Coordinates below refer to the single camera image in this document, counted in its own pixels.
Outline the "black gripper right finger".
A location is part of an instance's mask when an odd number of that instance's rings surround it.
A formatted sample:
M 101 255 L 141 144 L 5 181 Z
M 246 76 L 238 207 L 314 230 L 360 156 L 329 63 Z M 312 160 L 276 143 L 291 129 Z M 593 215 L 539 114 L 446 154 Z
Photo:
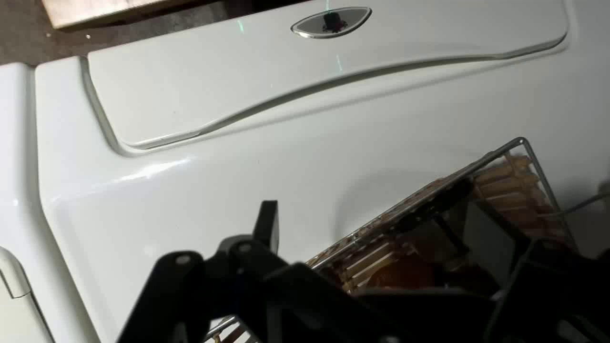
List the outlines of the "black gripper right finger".
M 610 343 L 608 253 L 528 238 L 482 202 L 467 205 L 465 242 L 499 284 L 486 343 Z

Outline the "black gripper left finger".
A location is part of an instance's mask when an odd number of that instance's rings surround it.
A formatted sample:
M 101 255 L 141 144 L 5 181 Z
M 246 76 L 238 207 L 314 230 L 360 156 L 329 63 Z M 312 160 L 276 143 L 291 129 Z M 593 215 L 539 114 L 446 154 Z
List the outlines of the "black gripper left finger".
M 192 249 L 162 255 L 116 343 L 204 343 L 211 322 L 234 318 L 257 343 L 329 343 L 314 310 L 326 282 L 276 255 L 278 202 L 263 200 L 253 232 L 225 238 L 209 259 Z

